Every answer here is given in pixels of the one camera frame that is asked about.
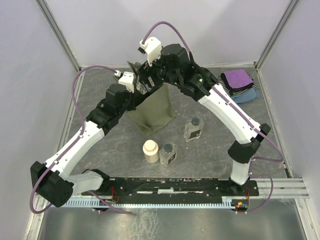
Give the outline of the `clear bottle yellow label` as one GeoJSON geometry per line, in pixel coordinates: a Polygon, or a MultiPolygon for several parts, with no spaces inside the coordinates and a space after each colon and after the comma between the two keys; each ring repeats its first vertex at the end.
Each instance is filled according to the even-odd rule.
{"type": "Polygon", "coordinates": [[[142,95],[145,95],[149,92],[148,87],[141,83],[139,80],[136,82],[136,89],[142,95]]]}

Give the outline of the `olive green canvas bag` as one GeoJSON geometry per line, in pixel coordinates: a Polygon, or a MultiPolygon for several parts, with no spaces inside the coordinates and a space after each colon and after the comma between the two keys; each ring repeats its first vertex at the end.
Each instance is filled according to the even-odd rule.
{"type": "Polygon", "coordinates": [[[134,105],[135,109],[126,115],[135,122],[140,133],[147,137],[164,128],[175,118],[172,112],[172,102],[168,86],[162,84],[148,88],[148,93],[143,95],[136,89],[139,77],[135,73],[135,65],[140,63],[129,62],[128,65],[134,74],[134,105]]]}

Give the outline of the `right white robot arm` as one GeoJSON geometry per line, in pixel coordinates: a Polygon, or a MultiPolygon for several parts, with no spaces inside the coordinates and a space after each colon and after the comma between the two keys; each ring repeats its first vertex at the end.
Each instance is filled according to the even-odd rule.
{"type": "Polygon", "coordinates": [[[151,46],[141,43],[138,50],[146,55],[146,62],[134,69],[137,89],[142,94],[164,83],[175,86],[214,113],[231,131],[235,141],[228,150],[233,160],[228,188],[233,195],[241,195],[247,190],[251,159],[270,127],[250,119],[226,93],[218,79],[207,68],[199,66],[192,53],[180,44],[162,47],[161,44],[151,46]]]}

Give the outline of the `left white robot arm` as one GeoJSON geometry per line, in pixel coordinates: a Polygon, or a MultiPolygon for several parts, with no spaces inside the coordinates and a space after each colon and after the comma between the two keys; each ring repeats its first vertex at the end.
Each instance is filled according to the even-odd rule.
{"type": "Polygon", "coordinates": [[[92,110],[80,130],[55,155],[30,167],[33,193],[38,193],[55,207],[63,206],[72,195],[95,191],[106,195],[110,177],[98,169],[71,175],[80,159],[115,127],[122,115],[135,108],[134,89],[112,84],[105,98],[92,110]]]}

